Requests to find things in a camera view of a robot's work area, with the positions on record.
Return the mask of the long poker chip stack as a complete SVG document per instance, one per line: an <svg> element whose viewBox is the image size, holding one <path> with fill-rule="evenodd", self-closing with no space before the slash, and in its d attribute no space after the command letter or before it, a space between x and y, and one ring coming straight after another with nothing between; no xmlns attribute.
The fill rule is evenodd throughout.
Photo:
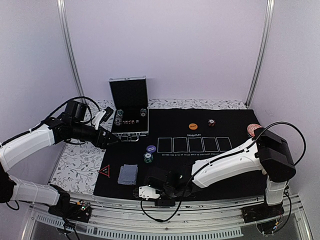
<svg viewBox="0 0 320 240"><path fill-rule="evenodd" d="M124 111L122 109L118 109L115 113L114 124L116 126L121 126L123 123Z"/></svg>

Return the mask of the green poker chip pile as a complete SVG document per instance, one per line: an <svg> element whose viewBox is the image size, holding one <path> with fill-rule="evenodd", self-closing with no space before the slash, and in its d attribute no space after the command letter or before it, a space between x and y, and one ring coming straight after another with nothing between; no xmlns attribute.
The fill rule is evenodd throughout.
<svg viewBox="0 0 320 240"><path fill-rule="evenodd" d="M143 159L144 159L144 162L145 163L151 163L153 161L153 154L150 153L150 152L145 152L144 155L143 155Z"/></svg>

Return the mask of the blue patterned card deck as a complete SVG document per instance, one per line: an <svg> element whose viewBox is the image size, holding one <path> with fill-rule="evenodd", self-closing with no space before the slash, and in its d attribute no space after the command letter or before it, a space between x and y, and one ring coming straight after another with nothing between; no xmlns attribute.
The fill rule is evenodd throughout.
<svg viewBox="0 0 320 240"><path fill-rule="evenodd" d="M137 182L137 175L137 164L124 164L120 167L117 183L120 185L134 186Z"/></svg>

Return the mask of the purple small blind button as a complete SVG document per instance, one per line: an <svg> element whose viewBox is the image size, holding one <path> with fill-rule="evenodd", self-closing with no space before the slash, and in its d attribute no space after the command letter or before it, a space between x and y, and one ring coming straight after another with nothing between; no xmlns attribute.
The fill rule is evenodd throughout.
<svg viewBox="0 0 320 240"><path fill-rule="evenodd" d="M148 153L154 153L154 152L157 151L157 148L156 148L156 146L154 146L154 145L148 145L148 146L146 147L146 151L147 151Z"/></svg>

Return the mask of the short poker chip stack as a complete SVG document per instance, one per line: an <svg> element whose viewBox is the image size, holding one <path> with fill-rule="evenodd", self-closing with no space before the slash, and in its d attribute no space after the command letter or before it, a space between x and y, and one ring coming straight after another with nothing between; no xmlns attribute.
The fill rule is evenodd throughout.
<svg viewBox="0 0 320 240"><path fill-rule="evenodd" d="M146 108L142 108L141 110L140 110L140 116L141 117L145 117L147 115L147 109Z"/></svg>

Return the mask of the orange big blind button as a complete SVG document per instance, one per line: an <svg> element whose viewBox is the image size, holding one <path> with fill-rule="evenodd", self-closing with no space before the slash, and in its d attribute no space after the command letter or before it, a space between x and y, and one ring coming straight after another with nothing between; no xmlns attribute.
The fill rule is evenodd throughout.
<svg viewBox="0 0 320 240"><path fill-rule="evenodd" d="M198 125L197 125L196 123L190 123L190 124L188 125L188 128L189 128L190 130L192 130L192 131L195 131L195 130L198 129Z"/></svg>

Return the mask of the orange black poker chips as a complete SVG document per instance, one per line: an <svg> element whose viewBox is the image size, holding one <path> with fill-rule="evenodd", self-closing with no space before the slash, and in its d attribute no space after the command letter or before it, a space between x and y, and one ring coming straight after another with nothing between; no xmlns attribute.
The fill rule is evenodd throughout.
<svg viewBox="0 0 320 240"><path fill-rule="evenodd" d="M215 121L214 119L209 119L209 120L207 121L207 125L208 125L209 127L214 127L215 124L216 124L216 121Z"/></svg>

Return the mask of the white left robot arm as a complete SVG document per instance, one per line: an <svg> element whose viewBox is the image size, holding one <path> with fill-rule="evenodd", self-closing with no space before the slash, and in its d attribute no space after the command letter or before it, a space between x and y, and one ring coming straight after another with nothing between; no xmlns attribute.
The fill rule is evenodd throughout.
<svg viewBox="0 0 320 240"><path fill-rule="evenodd" d="M43 149L61 142L74 144L79 141L80 144L90 143L105 150L120 141L101 125L112 116L112 108L99 108L96 114L92 114L89 106L78 101L76 97L61 106L64 110L60 114L54 110L36 126L0 144L2 204L11 201L41 203L54 206L63 217L70 217L75 210L67 191L56 185L39 184L30 179L22 179L21 176L14 176L13 170L21 167L23 162Z"/></svg>

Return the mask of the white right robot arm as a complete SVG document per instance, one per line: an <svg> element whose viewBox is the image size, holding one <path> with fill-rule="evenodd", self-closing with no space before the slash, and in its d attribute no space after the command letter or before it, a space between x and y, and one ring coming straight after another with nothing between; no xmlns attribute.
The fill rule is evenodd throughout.
<svg viewBox="0 0 320 240"><path fill-rule="evenodd" d="M259 206L258 213L262 218L269 218L282 203L287 182L296 174L296 168L284 138L263 127L253 132L254 137L217 156L173 170L151 168L143 186L137 188L137 197L144 200L188 197L225 179L260 171L267 179L265 202Z"/></svg>

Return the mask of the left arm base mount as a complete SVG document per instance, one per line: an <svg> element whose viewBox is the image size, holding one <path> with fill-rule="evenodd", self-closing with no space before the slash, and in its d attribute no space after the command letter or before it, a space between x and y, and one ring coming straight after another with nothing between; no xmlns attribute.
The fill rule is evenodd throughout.
<svg viewBox="0 0 320 240"><path fill-rule="evenodd" d="M67 220L88 223L92 213L91 203L82 199L72 203L70 199L68 193L61 194L57 204L49 207L48 213Z"/></svg>

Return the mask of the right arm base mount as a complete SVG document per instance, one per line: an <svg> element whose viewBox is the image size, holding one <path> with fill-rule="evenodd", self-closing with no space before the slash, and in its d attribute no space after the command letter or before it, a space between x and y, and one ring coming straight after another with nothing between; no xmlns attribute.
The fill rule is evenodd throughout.
<svg viewBox="0 0 320 240"><path fill-rule="evenodd" d="M283 202L268 205L266 202L241 208L241 215L245 223L252 223L284 214Z"/></svg>

